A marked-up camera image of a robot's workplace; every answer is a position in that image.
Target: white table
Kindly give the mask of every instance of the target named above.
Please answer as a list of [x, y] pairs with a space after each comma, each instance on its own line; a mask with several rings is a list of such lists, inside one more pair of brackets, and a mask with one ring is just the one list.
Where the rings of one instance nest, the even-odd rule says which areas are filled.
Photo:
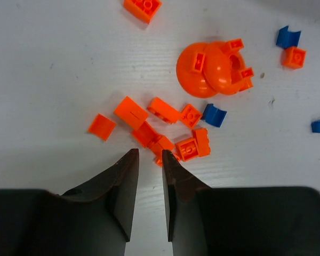
[[[175, 108], [207, 102], [228, 111], [222, 128], [204, 122], [212, 154], [183, 166], [210, 186], [306, 185], [320, 190], [320, 0], [164, 0], [146, 27], [119, 0], [0, 1], [0, 188], [54, 193], [88, 180], [139, 147], [113, 115], [130, 96]], [[284, 70], [277, 31], [302, 30], [304, 69]], [[188, 95], [175, 64], [198, 41], [242, 38], [254, 88], [208, 100]], [[117, 121], [107, 142], [86, 134], [97, 113]], [[174, 142], [182, 124], [151, 125]], [[140, 150], [131, 242], [125, 255], [172, 255], [161, 169]]]

